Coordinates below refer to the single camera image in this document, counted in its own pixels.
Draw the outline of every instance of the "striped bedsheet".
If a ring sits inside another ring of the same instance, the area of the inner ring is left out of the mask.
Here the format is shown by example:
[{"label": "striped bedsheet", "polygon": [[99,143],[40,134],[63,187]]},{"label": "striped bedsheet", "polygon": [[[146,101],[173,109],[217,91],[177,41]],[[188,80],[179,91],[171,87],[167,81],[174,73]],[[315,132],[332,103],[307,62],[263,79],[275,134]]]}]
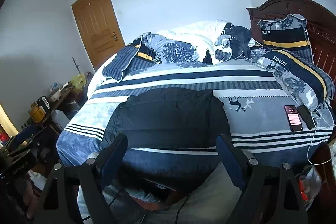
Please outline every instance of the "striped bedsheet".
[{"label": "striped bedsheet", "polygon": [[[99,144],[113,111],[129,96],[169,86],[213,90],[213,94],[224,103],[233,145],[250,151],[261,163],[279,166],[283,162],[292,165],[306,162],[307,149],[315,130],[308,130],[302,122],[302,132],[291,132],[284,106],[295,105],[295,102],[282,90],[272,73],[239,59],[212,66],[158,64],[142,73],[127,75],[119,83],[113,79],[103,82],[58,139],[57,149],[63,163],[79,165],[89,154],[100,150]],[[310,155],[319,143],[328,140],[331,133],[332,128],[320,121]],[[151,149],[151,152],[158,155],[217,153],[215,147]]]}]

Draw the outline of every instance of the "red object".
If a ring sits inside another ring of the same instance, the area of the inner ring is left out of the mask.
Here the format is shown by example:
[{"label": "red object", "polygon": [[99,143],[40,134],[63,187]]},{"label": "red object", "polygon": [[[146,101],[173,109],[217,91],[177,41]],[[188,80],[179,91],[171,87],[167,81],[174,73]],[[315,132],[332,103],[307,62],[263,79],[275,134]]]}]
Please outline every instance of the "red object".
[{"label": "red object", "polygon": [[301,192],[301,196],[302,196],[303,201],[308,201],[309,200],[309,198],[307,197],[305,192]]},{"label": "red object", "polygon": [[303,201],[307,202],[309,201],[309,198],[307,197],[306,193],[305,193],[305,185],[302,182],[302,180],[299,179],[299,187],[300,187],[300,192],[301,192],[301,196]]},{"label": "red object", "polygon": [[9,140],[9,136],[7,135],[7,133],[2,130],[0,130],[0,140],[2,141],[2,143],[5,143]]}]

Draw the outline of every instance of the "striped pillow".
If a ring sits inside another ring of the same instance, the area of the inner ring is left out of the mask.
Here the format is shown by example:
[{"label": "striped pillow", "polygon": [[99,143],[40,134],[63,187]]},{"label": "striped pillow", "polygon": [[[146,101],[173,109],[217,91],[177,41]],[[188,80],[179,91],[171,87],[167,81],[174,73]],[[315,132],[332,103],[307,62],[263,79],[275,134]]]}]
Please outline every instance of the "striped pillow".
[{"label": "striped pillow", "polygon": [[137,55],[139,48],[133,46],[125,46],[118,53],[115,59],[108,64],[101,74],[104,77],[113,78],[120,82],[124,76],[127,67],[130,65],[132,59]]},{"label": "striped pillow", "polygon": [[314,110],[320,103],[333,99],[335,86],[320,68],[288,50],[272,50],[255,65],[273,72],[284,91],[299,105]]},{"label": "striped pillow", "polygon": [[284,48],[313,63],[307,32],[307,20],[302,15],[287,15],[280,20],[260,20],[263,45],[268,50]]}]

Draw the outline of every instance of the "door handle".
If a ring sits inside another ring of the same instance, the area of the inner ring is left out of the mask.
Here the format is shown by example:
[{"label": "door handle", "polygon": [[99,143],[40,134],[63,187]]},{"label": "door handle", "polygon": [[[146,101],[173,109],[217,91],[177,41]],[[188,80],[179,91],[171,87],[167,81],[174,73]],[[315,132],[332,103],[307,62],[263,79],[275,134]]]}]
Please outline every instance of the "door handle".
[{"label": "door handle", "polygon": [[115,34],[115,32],[113,32],[113,35],[112,35],[112,36],[110,36],[110,37],[111,37],[111,38],[113,37],[115,41],[117,41],[117,40],[118,40],[118,37],[117,37],[117,35]]}]

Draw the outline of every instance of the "black phone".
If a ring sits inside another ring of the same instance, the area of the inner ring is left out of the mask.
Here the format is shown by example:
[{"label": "black phone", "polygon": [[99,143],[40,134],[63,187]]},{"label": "black phone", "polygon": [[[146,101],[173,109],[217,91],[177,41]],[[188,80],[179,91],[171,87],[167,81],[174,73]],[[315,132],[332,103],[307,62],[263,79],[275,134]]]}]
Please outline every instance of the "black phone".
[{"label": "black phone", "polygon": [[308,108],[305,105],[300,105],[297,107],[297,112],[301,116],[302,120],[306,123],[308,129],[312,130],[315,127],[315,124]]},{"label": "black phone", "polygon": [[302,123],[295,106],[285,106],[287,119],[291,131],[302,131]]}]

